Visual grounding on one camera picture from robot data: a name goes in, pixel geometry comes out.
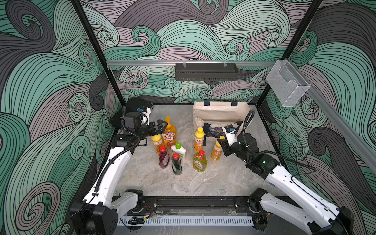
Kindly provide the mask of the beige canvas shopping bag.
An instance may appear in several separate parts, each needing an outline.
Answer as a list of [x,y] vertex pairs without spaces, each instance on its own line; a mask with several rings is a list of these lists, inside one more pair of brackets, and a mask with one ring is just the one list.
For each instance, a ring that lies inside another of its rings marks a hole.
[[246,102],[196,101],[193,105],[194,130],[203,129],[204,146],[208,140],[225,136],[223,127],[228,125],[233,126],[238,136],[250,111],[250,106]]

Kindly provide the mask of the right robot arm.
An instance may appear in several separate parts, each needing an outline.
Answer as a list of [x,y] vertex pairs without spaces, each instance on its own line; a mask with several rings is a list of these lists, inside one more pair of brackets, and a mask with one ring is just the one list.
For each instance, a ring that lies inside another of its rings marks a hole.
[[249,197],[249,208],[265,218],[267,213],[277,215],[305,231],[308,235],[350,235],[354,215],[346,207],[337,207],[306,187],[275,159],[277,153],[259,151],[256,140],[246,132],[255,112],[251,110],[240,121],[241,132],[233,125],[224,126],[225,137],[217,140],[225,156],[235,155],[246,168],[283,191],[294,203],[288,203],[258,188]]

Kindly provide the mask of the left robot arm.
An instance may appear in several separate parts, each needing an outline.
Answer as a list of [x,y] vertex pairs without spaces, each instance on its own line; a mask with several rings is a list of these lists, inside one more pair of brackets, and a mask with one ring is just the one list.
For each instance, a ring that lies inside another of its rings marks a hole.
[[69,219],[78,235],[112,235],[124,215],[141,203],[141,193],[128,190],[113,200],[116,185],[141,140],[164,133],[167,122],[157,120],[137,126],[122,120],[123,133],[110,144],[107,162],[82,202],[72,204]]

